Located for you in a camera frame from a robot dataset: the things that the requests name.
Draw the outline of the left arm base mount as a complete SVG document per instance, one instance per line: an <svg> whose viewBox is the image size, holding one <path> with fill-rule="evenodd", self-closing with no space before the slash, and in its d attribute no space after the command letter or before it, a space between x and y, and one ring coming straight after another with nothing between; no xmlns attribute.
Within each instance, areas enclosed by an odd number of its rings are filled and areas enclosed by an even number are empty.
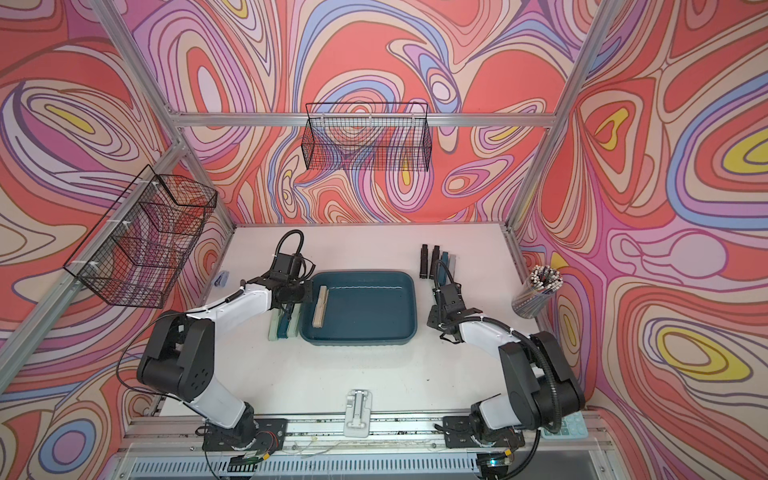
<svg viewBox="0 0 768 480"><path fill-rule="evenodd" d="M206 423L195 430L206 452L257 452L273 454L283 448L288 426L285 418L255 418L224 429Z"/></svg>

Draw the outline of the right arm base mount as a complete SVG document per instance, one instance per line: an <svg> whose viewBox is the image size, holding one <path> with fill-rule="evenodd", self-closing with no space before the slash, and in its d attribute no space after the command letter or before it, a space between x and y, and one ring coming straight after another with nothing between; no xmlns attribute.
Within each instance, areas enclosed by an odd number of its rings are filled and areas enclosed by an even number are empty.
<svg viewBox="0 0 768 480"><path fill-rule="evenodd" d="M443 434L449 449L504 448L516 451L525 446L524 435L511 427L490 429L475 415L444 416L434 428Z"/></svg>

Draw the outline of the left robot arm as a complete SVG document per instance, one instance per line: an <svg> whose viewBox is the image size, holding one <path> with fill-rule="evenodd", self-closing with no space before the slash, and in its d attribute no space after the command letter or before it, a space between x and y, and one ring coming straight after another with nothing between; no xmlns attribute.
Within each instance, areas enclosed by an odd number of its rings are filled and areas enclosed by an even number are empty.
<svg viewBox="0 0 768 480"><path fill-rule="evenodd" d="M277 253L266 273L243 280L233 294L198 310L167 312L152 329L137 380L176 398L216 427L251 429L250 405L215 376L217 335L257 315L302 303L311 293L314 269L299 252Z"/></svg>

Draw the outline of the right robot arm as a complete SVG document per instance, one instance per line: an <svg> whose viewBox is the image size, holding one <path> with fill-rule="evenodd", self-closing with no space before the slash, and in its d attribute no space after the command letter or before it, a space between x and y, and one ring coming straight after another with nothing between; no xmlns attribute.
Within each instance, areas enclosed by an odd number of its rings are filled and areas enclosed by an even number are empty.
<svg viewBox="0 0 768 480"><path fill-rule="evenodd" d="M437 284L428 325L453 345L469 344L500 362L504 391L471 407L480 432L514 428L557 433L565 417L584 409L585 394L549 332L524 334L466 306L461 286Z"/></svg>

